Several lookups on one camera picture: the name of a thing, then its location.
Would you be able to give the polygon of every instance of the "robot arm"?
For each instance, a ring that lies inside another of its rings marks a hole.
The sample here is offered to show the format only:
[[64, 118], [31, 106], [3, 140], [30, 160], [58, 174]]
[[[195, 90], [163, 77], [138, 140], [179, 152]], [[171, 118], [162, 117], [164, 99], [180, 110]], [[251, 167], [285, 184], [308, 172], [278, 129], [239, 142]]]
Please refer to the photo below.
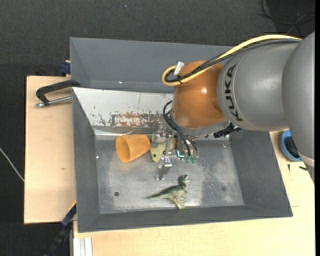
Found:
[[190, 137], [290, 129], [301, 159], [314, 168], [315, 32], [256, 42], [189, 63], [173, 80], [169, 68], [162, 82], [175, 86], [170, 118]]

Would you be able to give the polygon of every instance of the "black carpet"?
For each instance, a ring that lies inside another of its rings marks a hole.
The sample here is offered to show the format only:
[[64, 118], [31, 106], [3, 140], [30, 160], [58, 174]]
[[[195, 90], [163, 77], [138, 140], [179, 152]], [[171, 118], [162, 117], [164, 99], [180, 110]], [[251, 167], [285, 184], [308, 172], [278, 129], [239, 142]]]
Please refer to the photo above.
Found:
[[[315, 30], [315, 0], [267, 0], [264, 6], [278, 21], [262, 15], [260, 0], [0, 0], [0, 147], [23, 175], [24, 76], [61, 76], [69, 37], [236, 45], [264, 34], [305, 37]], [[57, 223], [23, 225], [23, 205], [24, 184], [0, 155], [1, 256], [43, 255], [59, 231]], [[60, 255], [68, 255], [68, 246]]]

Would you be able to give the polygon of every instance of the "white cable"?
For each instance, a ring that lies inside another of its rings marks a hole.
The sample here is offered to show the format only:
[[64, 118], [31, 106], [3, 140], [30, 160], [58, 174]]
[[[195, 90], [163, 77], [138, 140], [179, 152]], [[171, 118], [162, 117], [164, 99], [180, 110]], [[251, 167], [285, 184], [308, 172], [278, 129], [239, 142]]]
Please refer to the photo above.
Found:
[[11, 162], [11, 160], [9, 159], [9, 157], [7, 156], [7, 154], [2, 150], [2, 148], [0, 147], [0, 151], [1, 153], [4, 155], [4, 157], [8, 160], [8, 162], [10, 163], [10, 165], [12, 166], [12, 168], [14, 169], [14, 171], [16, 172], [16, 174], [19, 176], [19, 178], [25, 182], [25, 179], [21, 176], [20, 172], [17, 170], [17, 168], [14, 166], [14, 164]]

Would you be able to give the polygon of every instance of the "toy dinosaur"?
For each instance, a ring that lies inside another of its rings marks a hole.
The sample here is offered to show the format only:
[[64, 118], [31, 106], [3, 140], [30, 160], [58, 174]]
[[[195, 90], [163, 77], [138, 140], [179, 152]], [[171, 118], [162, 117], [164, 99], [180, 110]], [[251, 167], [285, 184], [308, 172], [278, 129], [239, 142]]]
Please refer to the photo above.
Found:
[[187, 201], [187, 183], [190, 180], [188, 175], [183, 175], [179, 177], [178, 181], [179, 185], [168, 187], [160, 193], [150, 196], [150, 199], [166, 198], [174, 202], [179, 209], [183, 209], [185, 206], [181, 204]]

